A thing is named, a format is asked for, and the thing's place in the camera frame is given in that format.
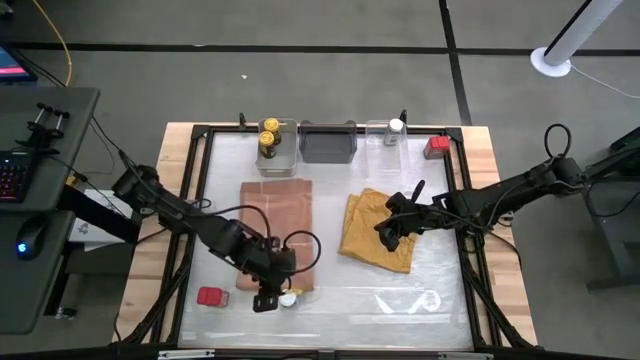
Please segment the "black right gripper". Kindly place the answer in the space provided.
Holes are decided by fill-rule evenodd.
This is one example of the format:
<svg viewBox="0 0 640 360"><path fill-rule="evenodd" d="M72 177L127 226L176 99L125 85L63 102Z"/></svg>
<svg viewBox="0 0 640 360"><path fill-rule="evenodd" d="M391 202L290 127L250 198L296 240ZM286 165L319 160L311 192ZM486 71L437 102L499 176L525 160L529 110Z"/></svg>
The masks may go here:
<svg viewBox="0 0 640 360"><path fill-rule="evenodd" d="M396 251L401 236L411 233L422 234L426 230L441 227L441 215L436 207L416 203L425 184L424 180L420 180L410 199L398 192L387 200L385 206L391 211L391 216L384 224L378 224L374 229L378 232L380 242L389 252Z"/></svg>

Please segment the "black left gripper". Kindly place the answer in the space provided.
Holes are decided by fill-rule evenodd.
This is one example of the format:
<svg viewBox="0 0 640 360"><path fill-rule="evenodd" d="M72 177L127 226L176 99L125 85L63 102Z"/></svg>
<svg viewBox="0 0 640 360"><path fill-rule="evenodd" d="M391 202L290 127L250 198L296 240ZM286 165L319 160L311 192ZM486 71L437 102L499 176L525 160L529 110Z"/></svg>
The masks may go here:
<svg viewBox="0 0 640 360"><path fill-rule="evenodd" d="M243 264L243 273L258 283L253 297L255 313L274 311L279 307L282 285L296 270L296 255L279 238L268 238L263 245L251 250Z"/></svg>

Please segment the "mustard yellow cloth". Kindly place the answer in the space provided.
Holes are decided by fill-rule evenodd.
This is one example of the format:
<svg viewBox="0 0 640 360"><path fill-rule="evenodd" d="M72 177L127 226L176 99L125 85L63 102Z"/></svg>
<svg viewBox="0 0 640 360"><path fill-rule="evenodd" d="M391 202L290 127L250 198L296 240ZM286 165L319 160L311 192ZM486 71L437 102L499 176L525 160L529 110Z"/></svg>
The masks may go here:
<svg viewBox="0 0 640 360"><path fill-rule="evenodd" d="M391 215L385 207L389 196L371 188L347 201L343 235L338 253L396 273L409 274L418 237L402 237L398 248L389 252L374 226Z"/></svg>

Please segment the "red spice box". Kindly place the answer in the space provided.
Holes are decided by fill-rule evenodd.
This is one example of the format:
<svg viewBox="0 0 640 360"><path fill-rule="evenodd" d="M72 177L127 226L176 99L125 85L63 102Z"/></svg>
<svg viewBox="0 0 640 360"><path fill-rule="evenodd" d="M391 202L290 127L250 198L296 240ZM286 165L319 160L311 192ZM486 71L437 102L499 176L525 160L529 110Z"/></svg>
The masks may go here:
<svg viewBox="0 0 640 360"><path fill-rule="evenodd" d="M196 303L208 307L226 307L228 304L229 293L218 287L200 287Z"/></svg>
<svg viewBox="0 0 640 360"><path fill-rule="evenodd" d="M432 136L429 138L423 155L426 159L440 159L449 153L450 140L448 136Z"/></svg>

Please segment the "yellow-lid spice jar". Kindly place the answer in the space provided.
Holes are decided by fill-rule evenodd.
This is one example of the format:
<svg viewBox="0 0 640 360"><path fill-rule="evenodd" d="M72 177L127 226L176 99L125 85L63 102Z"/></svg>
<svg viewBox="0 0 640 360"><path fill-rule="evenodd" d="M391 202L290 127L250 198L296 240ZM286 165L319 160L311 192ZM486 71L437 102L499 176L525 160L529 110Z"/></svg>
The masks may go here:
<svg viewBox="0 0 640 360"><path fill-rule="evenodd" d="M276 155L275 137L269 131L263 131L258 136L258 150L262 157L270 159Z"/></svg>
<svg viewBox="0 0 640 360"><path fill-rule="evenodd" d="M265 131L268 131L273 135L274 145L278 145L281 143L280 123L277 118L265 119L263 122L263 127Z"/></svg>

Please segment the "clear plastic bin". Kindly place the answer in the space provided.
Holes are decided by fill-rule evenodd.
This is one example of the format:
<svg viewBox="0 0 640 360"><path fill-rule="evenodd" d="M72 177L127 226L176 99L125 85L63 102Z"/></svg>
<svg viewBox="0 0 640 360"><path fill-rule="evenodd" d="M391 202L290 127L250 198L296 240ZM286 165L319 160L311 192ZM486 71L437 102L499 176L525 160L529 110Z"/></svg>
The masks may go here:
<svg viewBox="0 0 640 360"><path fill-rule="evenodd" d="M370 177L381 178L400 174L408 163L407 129L396 146L385 146L385 130L390 120L370 120L365 124L366 167Z"/></svg>

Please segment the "dark grey plastic bin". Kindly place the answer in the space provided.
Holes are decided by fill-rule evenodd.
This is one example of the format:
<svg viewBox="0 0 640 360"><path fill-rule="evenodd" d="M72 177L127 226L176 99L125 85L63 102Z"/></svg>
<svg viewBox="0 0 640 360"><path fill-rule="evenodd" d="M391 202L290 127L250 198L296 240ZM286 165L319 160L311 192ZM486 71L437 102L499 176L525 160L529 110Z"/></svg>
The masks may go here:
<svg viewBox="0 0 640 360"><path fill-rule="evenodd" d="M357 152L357 125L352 120L342 124L304 120L299 133L299 151L305 163L350 164Z"/></svg>

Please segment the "salmon pink folded cloth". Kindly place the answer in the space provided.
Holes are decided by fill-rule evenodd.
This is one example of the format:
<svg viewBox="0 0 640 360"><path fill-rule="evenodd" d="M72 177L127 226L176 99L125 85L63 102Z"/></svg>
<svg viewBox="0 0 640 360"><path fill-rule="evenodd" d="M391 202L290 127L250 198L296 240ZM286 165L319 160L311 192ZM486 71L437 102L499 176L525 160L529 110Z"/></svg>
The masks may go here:
<svg viewBox="0 0 640 360"><path fill-rule="evenodd" d="M268 218L272 235L281 241L291 233L312 230L312 181L288 179L269 182L244 182L240 189L241 205L260 208ZM256 210L241 209L239 220L252 229L266 235L266 225ZM286 246L295 251L296 269L309 266L316 258L315 240L309 235L292 236ZM257 291L258 283L250 275L237 274L236 288L241 291ZM310 269L292 277L292 288L302 292L314 288L314 270Z"/></svg>

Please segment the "beige plastic bin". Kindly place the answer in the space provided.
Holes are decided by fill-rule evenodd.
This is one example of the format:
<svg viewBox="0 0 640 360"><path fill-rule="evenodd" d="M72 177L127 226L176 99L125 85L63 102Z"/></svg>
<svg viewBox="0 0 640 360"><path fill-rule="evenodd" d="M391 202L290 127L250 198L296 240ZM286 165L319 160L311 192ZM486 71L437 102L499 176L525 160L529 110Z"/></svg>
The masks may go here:
<svg viewBox="0 0 640 360"><path fill-rule="evenodd" d="M255 166L264 177L291 177L298 161L298 122L291 118L277 118L280 143L273 145L274 156L267 158L258 149Z"/></svg>

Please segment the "white printed paper sheet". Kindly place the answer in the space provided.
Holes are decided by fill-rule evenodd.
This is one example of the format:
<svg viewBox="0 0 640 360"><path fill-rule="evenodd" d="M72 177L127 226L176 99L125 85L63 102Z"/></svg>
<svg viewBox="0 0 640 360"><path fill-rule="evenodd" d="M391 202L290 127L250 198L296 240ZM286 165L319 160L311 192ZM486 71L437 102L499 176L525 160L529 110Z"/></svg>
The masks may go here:
<svg viewBox="0 0 640 360"><path fill-rule="evenodd" d="M135 244L140 216L111 190L78 190L66 186L59 205L71 210L75 221L67 241L82 244L86 251L107 245Z"/></svg>

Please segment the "white round-base pole stand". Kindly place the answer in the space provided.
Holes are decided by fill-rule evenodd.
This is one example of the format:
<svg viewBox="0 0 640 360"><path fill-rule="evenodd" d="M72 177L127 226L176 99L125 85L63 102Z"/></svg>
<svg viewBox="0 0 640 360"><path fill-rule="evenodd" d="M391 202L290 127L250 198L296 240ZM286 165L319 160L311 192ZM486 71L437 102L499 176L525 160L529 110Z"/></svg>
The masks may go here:
<svg viewBox="0 0 640 360"><path fill-rule="evenodd" d="M530 54L532 67L550 78L568 75L571 57L624 0L585 0L547 47Z"/></svg>

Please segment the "black metal stand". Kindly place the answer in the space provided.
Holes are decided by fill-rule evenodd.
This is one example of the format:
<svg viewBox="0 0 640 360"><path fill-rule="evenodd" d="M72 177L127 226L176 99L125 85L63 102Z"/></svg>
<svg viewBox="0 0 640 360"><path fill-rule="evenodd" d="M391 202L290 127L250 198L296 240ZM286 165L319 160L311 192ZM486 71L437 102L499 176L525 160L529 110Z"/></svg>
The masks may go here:
<svg viewBox="0 0 640 360"><path fill-rule="evenodd" d="M590 292L640 285L640 126L587 167L585 205L606 244L611 274L589 281Z"/></svg>

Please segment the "black computer mouse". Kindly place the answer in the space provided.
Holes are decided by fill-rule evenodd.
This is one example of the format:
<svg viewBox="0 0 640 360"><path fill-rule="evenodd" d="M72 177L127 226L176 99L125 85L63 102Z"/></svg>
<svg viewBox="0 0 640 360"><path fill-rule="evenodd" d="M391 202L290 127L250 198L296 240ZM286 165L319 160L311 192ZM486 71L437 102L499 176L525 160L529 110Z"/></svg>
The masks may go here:
<svg viewBox="0 0 640 360"><path fill-rule="evenodd" d="M16 254L20 260L32 260L40 254L47 227L48 217L44 214L32 216L21 225L16 235Z"/></svg>

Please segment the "black clamp stand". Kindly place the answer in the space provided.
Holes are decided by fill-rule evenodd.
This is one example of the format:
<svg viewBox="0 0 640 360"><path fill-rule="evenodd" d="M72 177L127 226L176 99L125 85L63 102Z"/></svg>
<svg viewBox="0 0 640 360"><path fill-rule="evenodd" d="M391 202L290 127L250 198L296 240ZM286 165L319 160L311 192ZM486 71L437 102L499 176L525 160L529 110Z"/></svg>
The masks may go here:
<svg viewBox="0 0 640 360"><path fill-rule="evenodd" d="M35 154L58 155L60 151L52 148L51 144L54 140L59 140L64 137L62 123L64 120L70 118L70 113L41 102L37 103L36 107L39 109L38 115L34 121L27 123L27 128L31 132L31 135L27 140L16 140L15 143L22 148L31 149ZM50 114L57 117L57 123L54 128L47 128L43 125L43 120Z"/></svg>

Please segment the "backlit black keyboard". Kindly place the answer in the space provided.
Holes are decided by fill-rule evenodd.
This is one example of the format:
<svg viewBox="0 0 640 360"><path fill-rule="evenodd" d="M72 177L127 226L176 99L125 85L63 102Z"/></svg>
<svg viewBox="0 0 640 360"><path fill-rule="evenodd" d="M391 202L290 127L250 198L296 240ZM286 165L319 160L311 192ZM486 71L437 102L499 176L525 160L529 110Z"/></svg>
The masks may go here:
<svg viewBox="0 0 640 360"><path fill-rule="evenodd" d="M32 178L34 156L26 151L0 151L0 203L24 201Z"/></svg>

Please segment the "monitor with pink screen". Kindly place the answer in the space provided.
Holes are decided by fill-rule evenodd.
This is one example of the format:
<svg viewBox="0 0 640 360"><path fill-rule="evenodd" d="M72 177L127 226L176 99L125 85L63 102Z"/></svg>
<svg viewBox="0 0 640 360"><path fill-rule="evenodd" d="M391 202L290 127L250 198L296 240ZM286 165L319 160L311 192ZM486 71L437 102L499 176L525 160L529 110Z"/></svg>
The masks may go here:
<svg viewBox="0 0 640 360"><path fill-rule="evenodd" d="M32 84L37 80L12 49L0 44L0 85Z"/></svg>

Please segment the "black aluminium table frame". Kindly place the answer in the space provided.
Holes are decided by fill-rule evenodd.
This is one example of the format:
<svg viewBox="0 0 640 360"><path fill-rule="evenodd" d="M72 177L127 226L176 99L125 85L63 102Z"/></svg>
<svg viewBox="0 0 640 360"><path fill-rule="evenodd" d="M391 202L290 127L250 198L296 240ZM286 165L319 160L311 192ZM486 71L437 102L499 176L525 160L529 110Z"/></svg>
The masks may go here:
<svg viewBox="0 0 640 360"><path fill-rule="evenodd" d="M170 122L156 165L159 175L171 191L199 198L204 194L214 136L256 129L254 123L240 127L235 123ZM488 128L412 125L409 131L424 136L447 133L458 139L450 150L457 187L489 185L498 180ZM522 271L516 265L515 256L507 252L514 242L512 231L500 226L497 233L497 237L487 240L483 254L472 258L472 266L481 274L486 289L492 292L514 330L528 342L536 343ZM181 283L165 307L155 312L155 320L149 320L148 316L177 273L184 270L195 239L187 234L164 232L153 218L143 221L140 234L145 241L134 251L113 337L129 343L173 343L181 323L182 311L178 304L186 296L186 284Z"/></svg>

